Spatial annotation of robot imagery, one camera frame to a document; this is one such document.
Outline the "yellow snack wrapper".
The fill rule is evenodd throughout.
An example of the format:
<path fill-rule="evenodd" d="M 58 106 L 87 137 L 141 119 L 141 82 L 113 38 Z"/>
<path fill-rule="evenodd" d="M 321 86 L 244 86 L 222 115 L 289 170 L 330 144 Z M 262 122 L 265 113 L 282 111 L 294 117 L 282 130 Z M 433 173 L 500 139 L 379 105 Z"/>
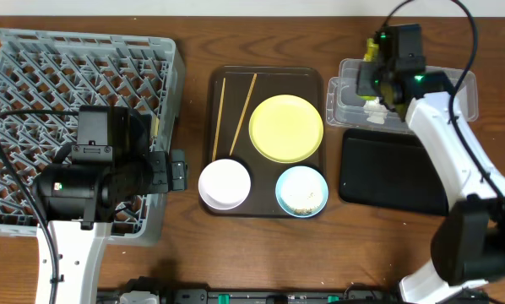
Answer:
<path fill-rule="evenodd" d="M 373 38 L 367 39 L 367 52 L 363 57 L 364 62 L 373 62 L 378 55 L 379 46 L 374 42 Z"/>

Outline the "white tissue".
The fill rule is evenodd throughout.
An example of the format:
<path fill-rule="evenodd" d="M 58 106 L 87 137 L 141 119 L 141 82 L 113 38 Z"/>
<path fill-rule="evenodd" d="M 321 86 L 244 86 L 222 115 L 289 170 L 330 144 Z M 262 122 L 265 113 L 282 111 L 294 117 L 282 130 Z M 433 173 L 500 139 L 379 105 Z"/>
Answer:
<path fill-rule="evenodd" d="M 367 100 L 363 106 L 364 112 L 367 114 L 367 121 L 375 124 L 383 125 L 385 118 L 388 115 L 388 109 L 382 105 L 379 99 Z"/>

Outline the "yellow round plate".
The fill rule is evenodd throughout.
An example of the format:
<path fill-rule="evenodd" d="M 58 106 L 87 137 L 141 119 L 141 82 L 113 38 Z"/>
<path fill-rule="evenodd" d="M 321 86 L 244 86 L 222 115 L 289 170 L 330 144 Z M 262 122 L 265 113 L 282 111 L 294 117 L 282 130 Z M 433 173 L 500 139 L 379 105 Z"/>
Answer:
<path fill-rule="evenodd" d="M 276 95 L 252 112 L 248 133 L 253 147 L 278 163 L 296 163 L 313 155 L 323 140 L 316 107 L 295 95 Z"/>

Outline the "light blue round bowl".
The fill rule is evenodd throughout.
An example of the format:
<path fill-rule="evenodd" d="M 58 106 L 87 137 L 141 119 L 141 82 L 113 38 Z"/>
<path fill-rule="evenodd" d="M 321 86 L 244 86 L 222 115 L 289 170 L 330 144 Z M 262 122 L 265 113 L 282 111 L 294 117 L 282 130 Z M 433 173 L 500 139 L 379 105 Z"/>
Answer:
<path fill-rule="evenodd" d="M 296 214 L 286 204 L 285 199 L 291 193 L 305 191 L 322 194 L 320 206 L 310 214 Z M 329 188 L 323 175 L 309 166 L 292 166 L 284 171 L 275 185 L 275 198 L 278 205 L 290 216 L 296 218 L 312 218 L 319 214 L 326 206 L 329 198 Z"/>

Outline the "rice pile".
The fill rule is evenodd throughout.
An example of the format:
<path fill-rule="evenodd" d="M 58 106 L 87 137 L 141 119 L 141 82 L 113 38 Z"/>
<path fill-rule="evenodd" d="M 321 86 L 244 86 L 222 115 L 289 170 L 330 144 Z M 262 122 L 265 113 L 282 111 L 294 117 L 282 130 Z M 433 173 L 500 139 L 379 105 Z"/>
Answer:
<path fill-rule="evenodd" d="M 296 214 L 310 214 L 320 206 L 323 197 L 322 194 L 305 191 L 304 193 L 291 193 L 285 201 Z"/>

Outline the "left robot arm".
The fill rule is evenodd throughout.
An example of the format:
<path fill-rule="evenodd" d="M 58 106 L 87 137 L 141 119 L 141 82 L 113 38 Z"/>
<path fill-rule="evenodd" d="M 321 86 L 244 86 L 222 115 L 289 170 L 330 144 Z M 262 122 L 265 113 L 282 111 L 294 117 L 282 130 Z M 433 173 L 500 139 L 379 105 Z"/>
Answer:
<path fill-rule="evenodd" d="M 43 208 L 38 228 L 38 303 L 92 303 L 117 206 L 146 194 L 183 191 L 180 149 L 151 151 L 150 121 L 134 109 L 81 106 L 77 139 L 34 180 Z"/>

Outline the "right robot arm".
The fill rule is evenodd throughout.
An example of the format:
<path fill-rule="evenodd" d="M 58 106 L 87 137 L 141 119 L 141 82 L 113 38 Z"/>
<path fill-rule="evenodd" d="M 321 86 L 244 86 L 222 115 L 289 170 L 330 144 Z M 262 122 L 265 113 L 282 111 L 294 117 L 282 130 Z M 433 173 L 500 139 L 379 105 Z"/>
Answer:
<path fill-rule="evenodd" d="M 399 282 L 408 303 L 442 303 L 505 277 L 505 177 L 460 113 L 458 85 L 427 72 L 421 27 L 382 27 L 367 42 L 356 93 L 377 96 L 417 136 L 440 177 L 448 216 L 431 258 Z"/>

